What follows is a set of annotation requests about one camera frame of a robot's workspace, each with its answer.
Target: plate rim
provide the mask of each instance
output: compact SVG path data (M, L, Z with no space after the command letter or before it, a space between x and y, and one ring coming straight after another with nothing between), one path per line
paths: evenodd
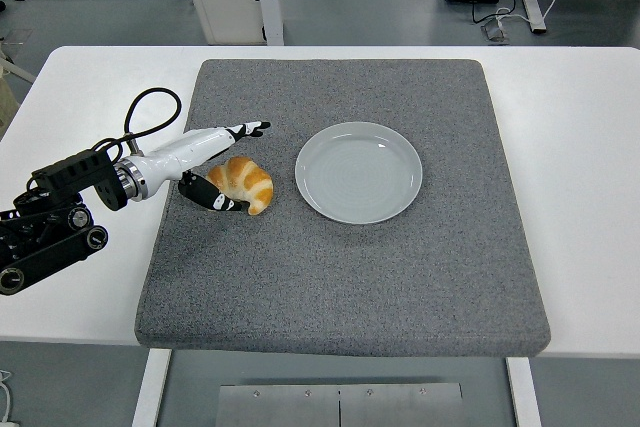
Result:
M314 205L314 203L313 203L313 202L310 202L310 201L309 201L309 199L307 198L307 196L309 196L309 197L311 197L311 196L309 195L309 193L308 193L308 192L306 192L306 194L305 194L305 191L306 191L307 189L303 189L302 184L304 184L304 182L302 182L302 181L301 181L301 179L300 179L301 174L299 174L299 173L298 173L298 172L301 170L301 168L300 168L300 166L301 166L301 160L300 160L300 157L302 156L302 154L304 153L305 149L307 149L307 148L308 148L309 144L310 144L314 139L316 139L318 136L322 135L322 134L323 134L324 132L326 132L327 130L331 130L331 129L335 129L335 128L337 128L337 127L342 127L342 126L347 126L347 125L354 125L354 124L357 124L357 125L369 125L369 126L375 126L375 128L382 128L382 129L384 129L384 130L387 130L387 131L389 131L389 132L393 133L393 135L397 136L399 139L401 139L401 141L402 141L404 144L406 144L406 146L408 146L408 147L409 147L410 152L411 152L411 153L413 153L413 154L415 155L415 158L416 158L416 160L417 160L417 165L420 167L420 168L419 168L419 172L420 172L420 179L419 179L419 182L417 182L417 184L416 184L416 185L417 185L417 187L416 187L416 189L415 189L415 192L413 193L413 195L411 196L411 198L408 200L408 202L406 203L406 205L405 205L404 207L402 207L400 210L398 210L397 212L395 212L394 214L387 215L387 216L384 216L384 217L382 217L382 218L380 218L380 219L371 220L371 221L366 221L366 222L358 222L358 221L353 221L353 220L345 220L345 219L342 219L342 218L338 218L338 217L336 217L336 216L334 216L334 215L328 215L327 213L322 212L321 210L318 210L318 208L316 208L316 205ZM375 123L375 122L349 121L349 122L340 122L340 123L338 123L338 124L330 125L329 127L325 127L324 129L322 129L322 130L320 130L320 131L316 132L314 135L312 135L312 136L311 136L311 137L310 137L310 138L309 138L309 139L304 143L304 145L302 146L302 148L301 148L301 149L300 149L300 151L298 152L298 155L296 156L296 163L295 163L295 168L294 168L294 176L295 176L295 180L296 180L296 187L298 188L298 191L300 192L300 195L302 195L302 198L304 199L304 201L305 201L307 204L309 204L309 206L310 206L313 210L315 210L316 212L318 212L320 215L322 215L322 216L324 216L324 217L326 217L326 218L328 218L328 219L334 220L334 221L336 221L336 222L340 222L340 223L342 223L342 224L350 224L350 225L370 225L370 224L378 224L378 223L380 223L380 222L384 222L384 221L386 221L386 220L392 219L392 218L393 218L393 217L395 217L396 215L398 215L398 214L400 214L400 213L404 212L404 211L407 209L407 207L409 207L409 206L413 203L413 201L414 201L414 200L416 199L416 197L418 196L418 193L420 192L420 189L422 188L422 180L423 180L423 177L424 177L424 172L423 172L423 170L424 170L424 169L423 169L423 165L422 165L422 160L420 159L420 155L419 155L419 154L418 154L418 152L416 151L416 149L415 149L415 147L413 146L413 144L411 144L411 142L409 142L409 141L407 140L407 138L406 138L404 135L400 134L399 132L397 132L396 130L394 130L394 129L390 128L390 127L387 127L386 125L378 124L378 123Z

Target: white table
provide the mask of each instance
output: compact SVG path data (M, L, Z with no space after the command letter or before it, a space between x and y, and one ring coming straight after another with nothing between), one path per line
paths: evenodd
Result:
M0 142L0 209L12 208L33 170L121 135L129 104L142 90L168 87L188 106L198 69L210 58L480 61L551 325L542 355L640 358L635 49L65 47L50 56ZM154 94L140 105L133 128L155 125L172 109L170 97ZM169 128L141 139L141 148L176 137L186 115L185 108ZM136 345L136 307L166 192L165 185L155 197L112 212L92 189L84 191L109 244L15 296L0 297L0 339Z

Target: metal plate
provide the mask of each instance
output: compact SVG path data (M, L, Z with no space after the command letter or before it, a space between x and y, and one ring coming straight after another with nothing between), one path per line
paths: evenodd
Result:
M460 384L340 387L342 427L462 427Z
M216 427L337 427L334 385L250 385L220 387Z
M465 426L460 384L222 386L216 427Z

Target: robotic hand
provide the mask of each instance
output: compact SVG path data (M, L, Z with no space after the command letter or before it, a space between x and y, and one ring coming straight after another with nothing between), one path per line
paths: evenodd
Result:
M164 124L139 134L129 133L128 123L138 101L151 92L174 97L177 109ZM120 139L105 139L92 149L33 172L27 190L14 200L15 209L0 212L0 294L12 295L46 277L85 260L107 243L104 227L94 225L80 191L94 186L111 210L119 210L128 199L152 197L167 180L180 180L178 190L190 200L212 210L240 210L241 204L227 199L210 182L191 173L225 152L243 137L260 137L269 122L250 122L235 127L191 130L180 138L144 155L135 139L156 132L175 120L180 99L168 89L153 88L140 94L125 120ZM131 155L120 159L126 142ZM118 147L112 161L107 150Z
M145 155L133 144L133 154L115 164L127 199L140 201L154 195L166 180L180 180L178 190L188 199L212 210L240 210L213 184L191 169L222 154L243 137L260 137L269 122L235 127L190 130L178 140Z

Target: ceramic plate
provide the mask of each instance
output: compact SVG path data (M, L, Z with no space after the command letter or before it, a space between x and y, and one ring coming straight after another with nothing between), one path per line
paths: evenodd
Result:
M413 146L394 130L347 122L309 139L298 155L296 183L322 215L371 224L413 202L422 183L422 164Z

